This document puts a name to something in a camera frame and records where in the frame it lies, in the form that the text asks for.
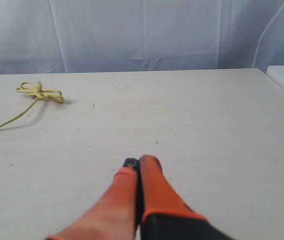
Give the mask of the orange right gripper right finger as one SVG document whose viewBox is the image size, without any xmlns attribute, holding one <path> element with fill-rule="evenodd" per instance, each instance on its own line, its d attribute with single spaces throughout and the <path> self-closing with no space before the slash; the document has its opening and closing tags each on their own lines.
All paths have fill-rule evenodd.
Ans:
<svg viewBox="0 0 284 240">
<path fill-rule="evenodd" d="M 193 211 L 165 178 L 160 161 L 152 155 L 139 159 L 143 214 L 142 240 L 231 240 L 232 237 Z"/>
</svg>

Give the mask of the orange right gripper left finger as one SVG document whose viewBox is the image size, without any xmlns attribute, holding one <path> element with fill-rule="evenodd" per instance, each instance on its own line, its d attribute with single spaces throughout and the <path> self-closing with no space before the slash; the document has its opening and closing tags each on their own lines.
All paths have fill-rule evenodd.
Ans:
<svg viewBox="0 0 284 240">
<path fill-rule="evenodd" d="M 47 240 L 134 240 L 139 161 L 127 158 L 99 198 L 79 219 Z"/>
</svg>

